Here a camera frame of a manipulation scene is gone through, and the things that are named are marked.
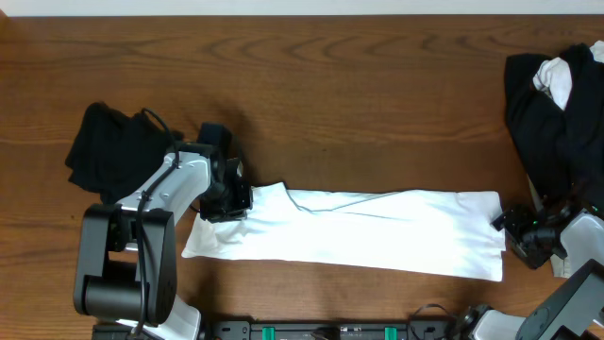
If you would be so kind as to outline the white t-shirt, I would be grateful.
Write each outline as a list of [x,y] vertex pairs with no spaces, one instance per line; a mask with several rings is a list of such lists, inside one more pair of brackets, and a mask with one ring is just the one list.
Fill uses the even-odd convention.
[[239,221],[196,218],[185,258],[280,260],[501,281],[505,235],[491,222],[499,195],[410,190],[386,194],[256,187]]

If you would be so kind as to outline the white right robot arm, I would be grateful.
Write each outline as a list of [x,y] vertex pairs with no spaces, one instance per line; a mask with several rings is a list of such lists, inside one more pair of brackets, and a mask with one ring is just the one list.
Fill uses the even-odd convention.
[[564,229],[562,245],[576,268],[529,316],[503,314],[486,305],[461,319],[461,339],[595,339],[593,324],[603,325],[603,211],[582,210]]

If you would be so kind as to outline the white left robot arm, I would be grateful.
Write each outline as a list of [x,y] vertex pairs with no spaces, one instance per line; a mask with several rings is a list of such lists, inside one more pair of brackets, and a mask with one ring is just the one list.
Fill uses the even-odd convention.
[[137,190],[85,211],[73,302],[115,321],[125,339],[201,339],[201,313],[176,292],[176,224],[190,206],[209,222],[242,219],[252,206],[241,156],[227,145],[176,143]]

